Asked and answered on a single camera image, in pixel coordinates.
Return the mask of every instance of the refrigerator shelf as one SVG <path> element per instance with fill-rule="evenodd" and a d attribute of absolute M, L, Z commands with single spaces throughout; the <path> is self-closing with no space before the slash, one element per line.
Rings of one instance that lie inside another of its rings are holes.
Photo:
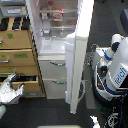
<path fill-rule="evenodd" d="M 51 30 L 75 30 L 76 25 L 71 26 L 61 26 L 61 27 L 51 27 Z"/>
<path fill-rule="evenodd" d="M 42 21 L 44 21 L 44 20 L 52 20 L 52 21 L 55 21 L 54 20 L 54 17 L 49 17 L 48 19 L 42 19 Z M 63 20 L 62 21 L 64 21 L 64 20 L 77 20 L 77 17 L 63 17 Z"/>
<path fill-rule="evenodd" d="M 66 10 L 40 10 L 39 13 L 73 13 L 77 12 L 77 9 L 66 9 Z"/>

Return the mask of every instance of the open drawer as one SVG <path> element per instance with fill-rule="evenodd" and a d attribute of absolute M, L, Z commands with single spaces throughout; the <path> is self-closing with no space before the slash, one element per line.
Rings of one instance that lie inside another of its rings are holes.
<path fill-rule="evenodd" d="M 2 81 L 4 80 L 4 77 L 0 78 L 0 85 L 2 84 Z M 38 94 L 41 92 L 41 88 L 39 86 L 39 79 L 38 76 L 22 76 L 20 79 L 17 79 L 16 82 L 13 82 L 13 89 L 17 90 L 18 87 L 24 83 L 24 93 L 35 93 Z"/>

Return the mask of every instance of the white shelf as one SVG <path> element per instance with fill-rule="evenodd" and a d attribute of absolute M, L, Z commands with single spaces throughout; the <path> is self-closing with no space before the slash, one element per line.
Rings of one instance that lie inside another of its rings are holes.
<path fill-rule="evenodd" d="M 39 13 L 73 13 L 77 12 L 77 9 L 67 9 L 67 10 L 40 10 Z"/>
<path fill-rule="evenodd" d="M 42 19 L 42 20 L 52 20 L 52 21 L 55 21 L 54 17 L 50 17 L 48 19 Z M 77 17 L 63 17 L 62 21 L 64 21 L 64 20 L 77 20 Z"/>
<path fill-rule="evenodd" d="M 65 55 L 65 41 L 43 39 L 39 55 Z"/>
<path fill-rule="evenodd" d="M 61 27 L 51 27 L 51 30 L 75 30 L 76 25 L 61 26 Z"/>

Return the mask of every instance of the gray floor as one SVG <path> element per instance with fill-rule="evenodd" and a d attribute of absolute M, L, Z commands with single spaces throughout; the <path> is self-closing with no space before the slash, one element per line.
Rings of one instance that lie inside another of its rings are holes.
<path fill-rule="evenodd" d="M 120 22 L 120 12 L 128 8 L 128 0 L 106 0 L 104 4 L 95 1 L 92 25 L 88 40 L 87 52 L 91 52 L 91 45 L 100 47 L 111 45 L 111 37 L 115 33 L 127 36 Z"/>

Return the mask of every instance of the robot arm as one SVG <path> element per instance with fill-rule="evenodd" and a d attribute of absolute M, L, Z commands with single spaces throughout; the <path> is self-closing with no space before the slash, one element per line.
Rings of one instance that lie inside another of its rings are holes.
<path fill-rule="evenodd" d="M 12 82 L 18 78 L 17 74 L 9 75 L 0 86 L 0 103 L 1 104 L 13 104 L 22 95 L 24 84 L 20 85 L 16 91 L 12 88 Z"/>

